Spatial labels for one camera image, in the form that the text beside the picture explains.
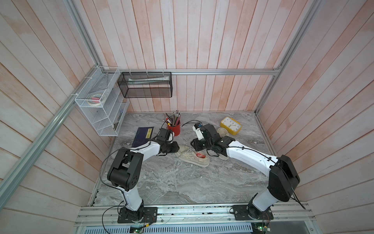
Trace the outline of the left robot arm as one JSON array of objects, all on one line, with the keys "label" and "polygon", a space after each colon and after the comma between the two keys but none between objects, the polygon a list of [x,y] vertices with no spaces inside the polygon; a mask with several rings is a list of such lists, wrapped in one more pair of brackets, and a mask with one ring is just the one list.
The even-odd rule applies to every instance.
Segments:
[{"label": "left robot arm", "polygon": [[154,156],[166,156],[179,151],[180,147],[173,138],[172,130],[161,128],[155,137],[141,146],[122,147],[114,151],[116,156],[107,172],[108,183],[104,182],[102,173],[99,173],[102,184],[118,190],[123,197],[122,203],[112,207],[117,209],[118,223],[142,223],[147,227],[157,221],[157,208],[145,208],[137,183],[144,161]]}]

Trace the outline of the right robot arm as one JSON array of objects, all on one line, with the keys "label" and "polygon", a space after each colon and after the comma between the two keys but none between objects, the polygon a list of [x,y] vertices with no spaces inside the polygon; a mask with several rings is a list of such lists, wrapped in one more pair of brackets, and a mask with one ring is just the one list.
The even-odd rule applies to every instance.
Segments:
[{"label": "right robot arm", "polygon": [[250,202],[238,210],[233,207],[233,212],[241,220],[258,220],[268,215],[270,207],[277,202],[288,202],[295,194],[301,179],[292,160],[282,155],[271,156],[241,144],[229,136],[221,137],[213,125],[194,124],[193,131],[197,138],[191,141],[191,146],[196,151],[206,150],[214,152],[214,157],[225,156],[239,160],[256,168],[268,178],[268,186],[257,193]]}]

